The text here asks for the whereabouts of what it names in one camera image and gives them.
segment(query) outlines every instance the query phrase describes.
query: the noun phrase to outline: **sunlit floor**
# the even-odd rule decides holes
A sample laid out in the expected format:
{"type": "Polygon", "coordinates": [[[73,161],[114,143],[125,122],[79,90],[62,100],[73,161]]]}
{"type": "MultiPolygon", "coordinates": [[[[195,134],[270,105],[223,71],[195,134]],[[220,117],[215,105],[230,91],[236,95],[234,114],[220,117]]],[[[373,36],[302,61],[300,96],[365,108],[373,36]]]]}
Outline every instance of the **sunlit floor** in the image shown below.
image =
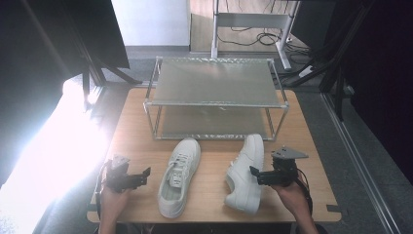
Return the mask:
{"type": "Polygon", "coordinates": [[[66,81],[56,110],[0,190],[0,233],[32,233],[52,201],[92,171],[106,144],[84,111],[82,87],[66,81]]]}

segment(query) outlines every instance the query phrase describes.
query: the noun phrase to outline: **wooden table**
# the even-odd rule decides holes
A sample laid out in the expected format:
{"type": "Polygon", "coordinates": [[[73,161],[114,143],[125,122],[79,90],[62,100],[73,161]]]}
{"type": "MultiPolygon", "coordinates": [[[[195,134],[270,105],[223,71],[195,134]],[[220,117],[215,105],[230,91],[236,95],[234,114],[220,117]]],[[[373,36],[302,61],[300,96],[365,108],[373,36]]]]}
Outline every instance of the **wooden table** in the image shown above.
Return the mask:
{"type": "MultiPolygon", "coordinates": [[[[290,109],[276,141],[264,141],[264,171],[272,169],[271,151],[283,145],[302,151],[308,159],[296,160],[297,166],[307,176],[314,202],[315,221],[338,221],[340,213],[327,210],[327,205],[337,206],[324,168],[304,119],[300,105],[292,91],[286,91],[290,109]]],[[[138,187],[131,194],[130,204],[120,221],[141,223],[168,222],[292,222],[292,214],[283,206],[276,191],[263,186],[261,203],[256,215],[244,214],[224,205],[230,188],[225,181],[230,162],[239,154],[243,140],[199,140],[201,163],[195,172],[183,214],[174,219],[163,217],[158,210],[157,194],[169,156],[179,140],[152,138],[147,116],[143,109],[146,89],[130,90],[119,119],[116,132],[107,152],[107,159],[115,154],[131,159],[128,174],[141,174],[152,168],[147,185],[138,187]]],[[[92,222],[99,222],[97,213],[87,214],[92,222]]]]}

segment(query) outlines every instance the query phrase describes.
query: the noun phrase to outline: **white metal stand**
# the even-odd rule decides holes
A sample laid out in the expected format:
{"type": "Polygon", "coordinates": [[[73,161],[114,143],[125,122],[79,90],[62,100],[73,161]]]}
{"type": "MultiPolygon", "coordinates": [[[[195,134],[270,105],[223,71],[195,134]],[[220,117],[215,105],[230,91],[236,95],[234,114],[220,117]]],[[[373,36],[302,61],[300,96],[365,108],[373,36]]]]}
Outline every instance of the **white metal stand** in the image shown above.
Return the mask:
{"type": "Polygon", "coordinates": [[[213,1],[213,35],[211,44],[211,57],[218,57],[218,27],[262,27],[282,29],[282,39],[276,43],[277,50],[285,70],[291,70],[288,58],[284,51],[286,39],[295,17],[298,1],[293,1],[288,15],[273,14],[245,14],[245,13],[219,13],[219,0],[213,1]]]}

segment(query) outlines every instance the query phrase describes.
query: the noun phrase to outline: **white wall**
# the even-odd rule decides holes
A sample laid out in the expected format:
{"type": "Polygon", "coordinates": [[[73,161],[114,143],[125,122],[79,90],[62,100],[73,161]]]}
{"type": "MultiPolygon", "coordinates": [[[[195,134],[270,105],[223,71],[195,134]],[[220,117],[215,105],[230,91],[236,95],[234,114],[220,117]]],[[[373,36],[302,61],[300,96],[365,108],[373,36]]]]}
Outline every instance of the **white wall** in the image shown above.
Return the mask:
{"type": "Polygon", "coordinates": [[[189,46],[189,0],[112,0],[125,46],[189,46]]]}

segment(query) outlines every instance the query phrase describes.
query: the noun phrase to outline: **gray floor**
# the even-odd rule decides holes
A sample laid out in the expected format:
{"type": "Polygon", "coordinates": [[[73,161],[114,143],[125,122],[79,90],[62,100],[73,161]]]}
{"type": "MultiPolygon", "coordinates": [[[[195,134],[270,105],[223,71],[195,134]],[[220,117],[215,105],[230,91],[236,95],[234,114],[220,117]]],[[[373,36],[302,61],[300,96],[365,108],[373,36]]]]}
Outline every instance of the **gray floor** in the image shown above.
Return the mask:
{"type": "MultiPolygon", "coordinates": [[[[134,61],[131,63],[131,71],[125,70],[125,72],[141,80],[147,80],[151,76],[151,66],[156,56],[209,56],[209,54],[190,54],[185,50],[144,50],[143,48],[129,48],[128,53],[130,60],[135,60],[135,63],[134,61]]],[[[268,58],[270,55],[221,54],[221,56],[268,58]]],[[[102,93],[101,100],[94,108],[93,117],[100,121],[104,133],[110,137],[115,131],[123,103],[132,85],[128,85],[110,72],[106,71],[105,75],[109,82],[102,93]]],[[[319,79],[314,79],[293,90],[296,92],[343,215],[342,220],[338,222],[322,223],[322,225],[328,233],[387,233],[355,170],[345,144],[336,131],[318,91],[318,83],[319,79]]],[[[413,211],[412,185],[377,138],[357,116],[349,99],[344,100],[343,114],[344,124],[389,205],[400,233],[413,233],[413,223],[410,221],[413,211]]],[[[86,219],[86,211],[94,191],[96,175],[97,167],[94,173],[81,184],[50,206],[37,226],[36,233],[93,233],[97,225],[86,219]]]]}

